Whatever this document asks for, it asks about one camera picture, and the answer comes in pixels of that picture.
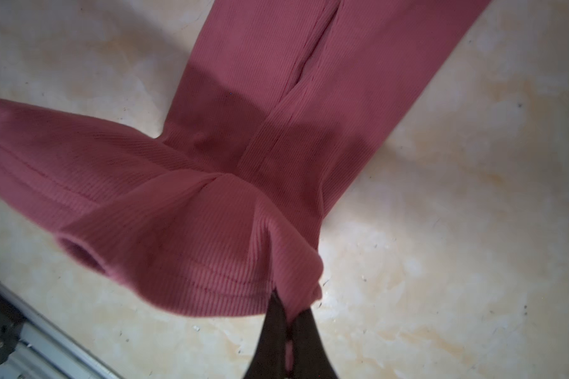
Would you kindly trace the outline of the maroon tank top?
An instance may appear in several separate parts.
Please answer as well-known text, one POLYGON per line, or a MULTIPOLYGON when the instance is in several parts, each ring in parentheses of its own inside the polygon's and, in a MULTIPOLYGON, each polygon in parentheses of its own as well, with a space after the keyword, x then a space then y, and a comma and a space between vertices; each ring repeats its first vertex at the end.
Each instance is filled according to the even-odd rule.
POLYGON ((164 129, 0 99, 0 197, 166 311, 288 319, 322 220, 484 1, 217 1, 164 129))

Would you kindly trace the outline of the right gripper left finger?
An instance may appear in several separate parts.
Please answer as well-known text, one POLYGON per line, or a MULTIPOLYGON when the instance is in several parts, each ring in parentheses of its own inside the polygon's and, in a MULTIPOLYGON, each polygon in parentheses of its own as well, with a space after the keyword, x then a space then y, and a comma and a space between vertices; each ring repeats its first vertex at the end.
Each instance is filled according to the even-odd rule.
POLYGON ((284 307, 277 292, 273 292, 270 296, 259 342, 243 379, 286 378, 287 333, 284 307))

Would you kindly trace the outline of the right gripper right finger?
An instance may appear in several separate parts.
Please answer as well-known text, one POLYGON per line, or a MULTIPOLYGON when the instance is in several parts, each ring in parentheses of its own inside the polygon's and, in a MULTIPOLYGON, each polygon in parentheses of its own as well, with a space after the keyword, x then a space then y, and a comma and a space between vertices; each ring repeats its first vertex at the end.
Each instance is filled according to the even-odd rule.
POLYGON ((338 379, 322 345, 313 313, 299 314, 291 325, 292 377, 297 379, 338 379))

